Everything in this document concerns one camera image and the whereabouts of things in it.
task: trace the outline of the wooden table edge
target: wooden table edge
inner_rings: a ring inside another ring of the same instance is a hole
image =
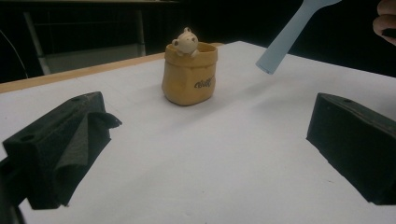
[[[222,44],[221,43],[212,43],[212,45],[218,47],[218,46],[221,46]],[[85,68],[80,68],[80,69],[76,69],[76,70],[51,74],[51,75],[42,76],[42,77],[32,77],[32,78],[26,78],[26,79],[22,79],[22,80],[0,83],[0,93],[9,92],[9,91],[19,91],[19,90],[23,90],[23,89],[27,89],[27,88],[31,88],[31,87],[50,84],[53,82],[64,81],[64,80],[72,79],[72,78],[76,78],[76,77],[85,77],[88,75],[101,73],[101,72],[105,72],[105,71],[110,71],[110,70],[114,70],[114,69],[118,69],[118,68],[122,68],[122,67],[133,66],[133,65],[140,64],[140,63],[148,63],[148,62],[152,62],[155,60],[163,59],[163,56],[164,56],[164,53],[157,53],[157,54],[151,54],[151,55],[143,56],[143,57],[139,57],[139,58],[133,58],[133,59],[118,61],[118,62],[114,62],[114,63],[104,63],[104,64],[100,64],[100,65],[95,65],[95,66],[91,66],[91,67],[85,67]]]

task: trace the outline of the dark background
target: dark background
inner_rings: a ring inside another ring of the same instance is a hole
[[[21,55],[29,77],[42,76],[22,12],[29,8],[45,54],[132,44],[134,11],[141,9],[147,54],[164,47],[189,26],[203,42],[245,41],[268,47],[302,0],[185,0],[175,5],[86,4],[75,7],[0,2],[0,29]],[[343,0],[318,11],[290,54],[396,77],[396,47],[373,32],[378,0]],[[25,78],[12,47],[0,35],[0,82]]]

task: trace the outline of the screw hole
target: screw hole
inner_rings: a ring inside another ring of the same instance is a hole
[[[29,134],[29,135],[26,135],[26,136],[22,137],[21,141],[22,142],[27,142],[29,140],[32,140],[33,138],[35,138],[35,136],[33,134]]]

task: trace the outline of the printed logo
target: printed logo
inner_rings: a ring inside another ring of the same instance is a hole
[[[210,85],[212,84],[212,78],[213,77],[210,77],[206,81],[201,80],[201,81],[195,83],[194,88],[200,89],[203,87],[210,87]]]

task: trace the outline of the finger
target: finger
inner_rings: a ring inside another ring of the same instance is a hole
[[[374,32],[382,35],[382,31],[386,29],[396,29],[396,15],[382,15],[373,21]]]
[[[382,0],[376,10],[378,15],[396,15],[396,0]]]
[[[382,15],[373,21],[374,32],[387,40],[389,43],[396,46],[396,38],[388,37],[382,35],[386,29],[396,29],[396,16],[392,15]]]

